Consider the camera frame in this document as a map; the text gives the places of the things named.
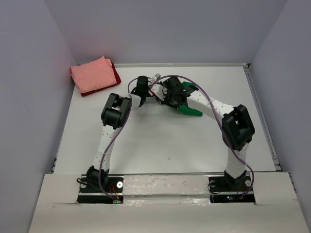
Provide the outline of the green t shirt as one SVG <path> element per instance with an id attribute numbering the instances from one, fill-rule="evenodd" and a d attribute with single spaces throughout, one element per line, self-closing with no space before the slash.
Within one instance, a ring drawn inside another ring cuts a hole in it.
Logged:
<path id="1" fill-rule="evenodd" d="M 194 84 L 190 83 L 190 82 L 182 82 L 182 84 L 185 88 L 190 86 L 190 85 L 194 86 Z M 195 117 L 202 117 L 203 116 L 202 112 L 195 110 L 195 109 L 192 109 L 192 108 L 189 108 L 189 107 L 184 106 L 184 105 L 180 105 L 180 107 L 178 108 L 178 111 L 181 112 L 182 114 L 186 114 L 188 116 L 195 116 Z"/>

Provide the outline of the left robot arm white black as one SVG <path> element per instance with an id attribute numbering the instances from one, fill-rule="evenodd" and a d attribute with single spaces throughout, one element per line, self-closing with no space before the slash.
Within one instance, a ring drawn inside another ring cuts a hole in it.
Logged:
<path id="1" fill-rule="evenodd" d="M 139 76 L 130 81 L 130 84 L 132 82 L 136 82 L 136 87 L 129 91 L 128 96 L 111 93 L 101 113 L 103 127 L 99 147 L 92 165 L 86 172 L 87 184 L 98 192 L 106 193 L 114 143 L 124 128 L 132 107 L 141 107 L 147 97 L 151 96 L 151 78 Z"/>

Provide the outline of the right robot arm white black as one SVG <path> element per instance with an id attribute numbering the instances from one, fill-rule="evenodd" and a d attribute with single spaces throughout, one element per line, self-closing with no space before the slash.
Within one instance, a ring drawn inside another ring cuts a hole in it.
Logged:
<path id="1" fill-rule="evenodd" d="M 158 78 L 150 90 L 161 104 L 176 110 L 183 107 L 195 110 L 217 122 L 228 148 L 227 165 L 223 176 L 210 179 L 210 193 L 250 192 L 254 176 L 247 175 L 248 171 L 253 173 L 253 169 L 246 162 L 246 152 L 255 127 L 247 108 L 242 104 L 232 106 L 213 99 L 194 81 L 183 78 L 181 82 L 182 78 L 180 75 Z"/>

